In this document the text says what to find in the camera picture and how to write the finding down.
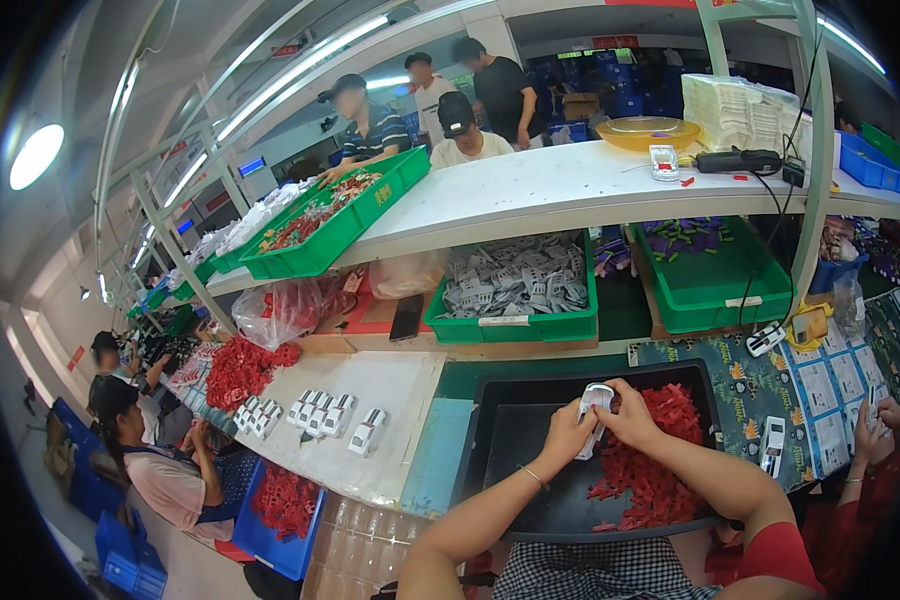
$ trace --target worker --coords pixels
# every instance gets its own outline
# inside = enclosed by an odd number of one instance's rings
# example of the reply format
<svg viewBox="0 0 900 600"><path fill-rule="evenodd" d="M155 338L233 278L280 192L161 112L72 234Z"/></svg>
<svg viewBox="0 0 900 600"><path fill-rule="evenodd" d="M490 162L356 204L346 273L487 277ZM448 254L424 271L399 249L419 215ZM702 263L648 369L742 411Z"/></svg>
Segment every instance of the worker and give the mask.
<svg viewBox="0 0 900 600"><path fill-rule="evenodd" d="M354 73L340 77L316 101L329 101L341 117L352 120L343 132L346 141L339 164L317 176L320 189L351 171L410 150L410 135L403 119L393 108L371 102L363 77Z"/></svg>
<svg viewBox="0 0 900 600"><path fill-rule="evenodd" d="M801 534L816 577L830 597L840 597L864 564L867 547L876 537L900 488L900 404L887 397L877 404L877 423L867 427L869 399L864 397L853 430L853 461L835 503L824 494L810 503ZM875 460L877 443L886 425L894 450Z"/></svg>
<svg viewBox="0 0 900 600"><path fill-rule="evenodd" d="M431 148L444 141L444 130L437 116L441 97L451 91L458 91L453 81L434 77L433 60L430 54L416 52L403 61L409 80L416 86L413 100L420 118L420 133L427 135Z"/></svg>
<svg viewBox="0 0 900 600"><path fill-rule="evenodd" d="M454 61L473 71L474 112L486 109L493 131L513 150L543 148L547 126L537 114L537 92L520 65L487 54L484 44L473 37L458 39L452 52Z"/></svg>
<svg viewBox="0 0 900 600"><path fill-rule="evenodd" d="M506 139L477 128L473 107L464 94L447 92L440 97L439 104L436 112L447 139L433 148L430 155L433 171L514 153Z"/></svg>
<svg viewBox="0 0 900 600"><path fill-rule="evenodd" d="M117 377L97 378L90 390L89 406L100 438L120 474L147 506L175 527L229 542L259 457L237 445L235 451L212 458L206 444L209 422L204 419L180 448L146 443L137 398L137 390Z"/></svg>
<svg viewBox="0 0 900 600"><path fill-rule="evenodd" d="M540 454L500 483L458 504L409 547L397 600L463 598L457 565L489 549L536 494L584 446L594 426L648 455L701 495L719 514L744 522L744 579L694 586L668 537L581 545L516 542L494 598L812 598L824 589L814 576L794 512L766 472L718 450L663 433L639 391L623 379L606 385L620 399L616 414L594 406L577 423L580 399L558 409Z"/></svg>
<svg viewBox="0 0 900 600"><path fill-rule="evenodd" d="M186 435L193 412L175 397L168 398L165 407L152 398L171 355L164 354L146 372L141 372L137 342L130 343L129 365L125 365L120 360L120 345L113 334L109 331L96 334L90 344L90 355L96 365L94 381L114 377L135 388L144 419L144 440L148 444L177 444Z"/></svg>

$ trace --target smartphone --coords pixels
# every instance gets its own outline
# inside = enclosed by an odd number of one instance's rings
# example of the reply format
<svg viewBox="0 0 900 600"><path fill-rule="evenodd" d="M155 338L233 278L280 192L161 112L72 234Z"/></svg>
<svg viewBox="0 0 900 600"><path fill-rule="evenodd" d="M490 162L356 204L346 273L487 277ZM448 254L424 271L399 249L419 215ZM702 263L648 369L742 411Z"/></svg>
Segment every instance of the smartphone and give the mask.
<svg viewBox="0 0 900 600"><path fill-rule="evenodd" d="M405 297L396 305L396 315L390 327L390 342L413 340L420 332L420 314L423 313L423 294Z"/></svg>

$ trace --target black cap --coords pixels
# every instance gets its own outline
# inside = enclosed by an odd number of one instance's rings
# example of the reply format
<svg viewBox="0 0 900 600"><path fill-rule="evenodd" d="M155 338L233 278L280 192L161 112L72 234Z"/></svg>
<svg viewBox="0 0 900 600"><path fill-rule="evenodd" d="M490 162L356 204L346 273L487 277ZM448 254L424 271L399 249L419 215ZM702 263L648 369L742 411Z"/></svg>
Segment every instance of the black cap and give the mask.
<svg viewBox="0 0 900 600"><path fill-rule="evenodd" d="M416 63L417 61L421 61L423 63L426 63L427 65L432 65L434 63L434 60L430 57L430 54L427 54L426 52L414 52L413 54L407 56L407 59L403 61L403 68L409 69L410 65Z"/></svg>
<svg viewBox="0 0 900 600"><path fill-rule="evenodd" d="M459 91L448 91L440 96L436 116L443 128L444 138L456 138L465 134L474 123L473 106L467 96Z"/></svg>
<svg viewBox="0 0 900 600"><path fill-rule="evenodd" d="M116 420L117 415L127 414L137 399L137 389L120 377L97 375L90 384L87 408L103 425Z"/></svg>
<svg viewBox="0 0 900 600"><path fill-rule="evenodd" d="M327 101L333 102L333 99L337 97L337 94L344 90L350 90L351 88L360 88L366 90L367 80L357 75L356 73L347 73L346 75L334 81L334 84L330 87L330 89L320 92L316 96L316 102L319 102L321 104Z"/></svg>

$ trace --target bracelet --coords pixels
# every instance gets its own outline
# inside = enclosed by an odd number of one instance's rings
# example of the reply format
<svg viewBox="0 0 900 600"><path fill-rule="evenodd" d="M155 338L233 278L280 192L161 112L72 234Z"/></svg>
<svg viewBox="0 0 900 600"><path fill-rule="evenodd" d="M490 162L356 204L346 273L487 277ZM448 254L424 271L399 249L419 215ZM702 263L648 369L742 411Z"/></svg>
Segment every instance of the bracelet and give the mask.
<svg viewBox="0 0 900 600"><path fill-rule="evenodd" d="M523 464L517 464L517 467L524 470L525 472L527 472L529 474L530 477L535 479L536 483L540 484L540 487L543 488L544 492L550 492L550 486L548 486L542 479L540 479L540 477L538 477L537 474L535 474L533 471L529 470Z"/></svg>

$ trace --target transparent plastic bag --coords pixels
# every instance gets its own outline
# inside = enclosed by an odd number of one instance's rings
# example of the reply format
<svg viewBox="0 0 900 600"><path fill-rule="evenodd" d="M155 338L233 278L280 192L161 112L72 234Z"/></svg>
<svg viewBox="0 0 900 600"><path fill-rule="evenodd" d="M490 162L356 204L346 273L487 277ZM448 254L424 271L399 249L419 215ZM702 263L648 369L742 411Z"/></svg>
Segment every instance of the transparent plastic bag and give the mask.
<svg viewBox="0 0 900 600"><path fill-rule="evenodd" d="M273 353L312 333L322 318L343 312L347 304L336 276L303 277L244 291L231 315L247 340Z"/></svg>
<svg viewBox="0 0 900 600"><path fill-rule="evenodd" d="M853 274L833 282L833 321L848 339L863 339L867 330L864 291Z"/></svg>
<svg viewBox="0 0 900 600"><path fill-rule="evenodd" d="M368 274L373 298L400 300L436 290L449 256L443 248L373 261Z"/></svg>

